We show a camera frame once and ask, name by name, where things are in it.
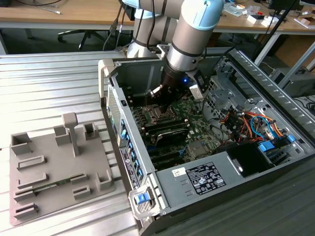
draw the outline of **circuit board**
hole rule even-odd
[[[221,144],[209,129],[209,124],[199,111],[197,104],[189,97],[184,96],[181,100],[174,102],[164,114],[159,112],[158,105],[133,107],[132,113],[150,158],[158,170],[209,156]],[[164,133],[170,133],[171,128],[167,128],[169,124],[179,120],[185,122],[186,125],[180,128],[176,126],[174,130],[187,132],[184,139],[179,142],[158,147],[148,133],[143,133],[146,128],[156,125],[165,127]]]

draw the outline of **office chair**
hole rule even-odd
[[[80,52],[80,51],[82,51],[82,48],[84,46],[85,41],[87,40],[87,38],[91,38],[91,35],[93,35],[96,38],[98,38],[98,39],[102,40],[103,42],[105,42],[106,39],[103,36],[101,36],[100,34],[98,34],[96,31],[97,30],[76,29],[76,30],[70,30],[70,31],[58,33],[58,41],[59,42],[64,42],[63,37],[66,36],[66,35],[76,34],[76,33],[84,33],[83,38],[81,40],[81,43],[79,45],[79,52]]]

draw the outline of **blue cable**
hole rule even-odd
[[[255,116],[255,117],[253,117],[253,118],[251,119],[251,128],[252,128],[252,130],[253,130],[253,132],[254,132],[255,134],[259,135],[260,137],[263,138],[263,140],[265,140],[265,138],[264,138],[260,133],[257,133],[256,130],[254,129],[254,127],[253,127],[252,122],[253,122],[253,120],[254,120],[256,117],[257,117],[257,118],[261,118],[262,120],[264,120],[264,121],[267,123],[268,128],[269,128],[269,130],[270,130],[272,136],[274,136],[274,138],[278,138],[278,137],[279,137],[279,136],[276,134],[276,132],[274,132],[274,131],[272,130],[272,128],[271,128],[271,126],[270,126],[268,120],[267,120],[266,118],[264,118],[264,117],[261,117],[261,116]]]
[[[251,119],[251,128],[252,128],[252,131],[253,131],[256,135],[259,135],[260,137],[262,137],[263,141],[265,141],[265,137],[262,136],[262,134],[256,132],[256,130],[254,129],[254,127],[253,127],[253,125],[252,125],[252,122],[253,122],[254,119],[255,119],[255,117],[253,117],[253,118]]]

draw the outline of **white label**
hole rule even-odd
[[[172,170],[172,173],[173,173],[174,177],[182,176],[182,175],[186,174],[186,170],[185,170],[185,167],[182,167],[182,168]]]

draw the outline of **motherboard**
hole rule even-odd
[[[209,156],[221,144],[191,97],[174,102],[163,114],[147,101],[131,111],[157,170]]]

